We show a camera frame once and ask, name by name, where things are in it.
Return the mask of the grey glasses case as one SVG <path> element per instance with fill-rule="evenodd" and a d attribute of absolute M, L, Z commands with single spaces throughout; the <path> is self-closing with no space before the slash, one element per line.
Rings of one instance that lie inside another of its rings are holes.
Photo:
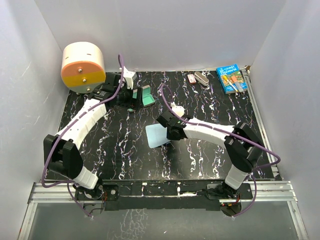
<path fill-rule="evenodd" d="M 142 87 L 142 107 L 146 108 L 155 104 L 155 99 L 151 93 L 151 86 L 145 85 Z"/>

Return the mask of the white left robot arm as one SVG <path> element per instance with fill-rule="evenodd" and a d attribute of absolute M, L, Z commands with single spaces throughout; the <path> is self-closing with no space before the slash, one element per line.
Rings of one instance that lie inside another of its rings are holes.
<path fill-rule="evenodd" d="M 142 104 L 142 88 L 134 89 L 137 74 L 106 73 L 104 83 L 99 84 L 87 96 L 83 107 L 62 130 L 47 135 L 43 141 L 44 169 L 66 178 L 77 190 L 97 200 L 103 195 L 103 181 L 88 170 L 80 154 L 83 140 L 107 110 L 120 106 L 137 110 Z"/>

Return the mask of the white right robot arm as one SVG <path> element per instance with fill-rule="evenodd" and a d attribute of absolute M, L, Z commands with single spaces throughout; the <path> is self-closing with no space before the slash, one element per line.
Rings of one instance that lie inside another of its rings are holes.
<path fill-rule="evenodd" d="M 241 192 L 241 185 L 253 171 L 263 154 L 261 139 L 246 123 L 219 125 L 205 122 L 184 114 L 178 118 L 165 111 L 157 119 L 165 128 L 169 141 L 196 139 L 224 148 L 231 161 L 231 168 L 222 184 L 214 189 L 218 196 L 235 198 Z"/>

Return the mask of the light blue cleaning cloth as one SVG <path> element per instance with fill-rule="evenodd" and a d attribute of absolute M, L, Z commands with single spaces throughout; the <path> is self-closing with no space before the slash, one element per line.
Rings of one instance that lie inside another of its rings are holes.
<path fill-rule="evenodd" d="M 145 127 L 148 146 L 153 149 L 170 142 L 167 138 L 167 128 L 161 124 L 151 124 Z"/>

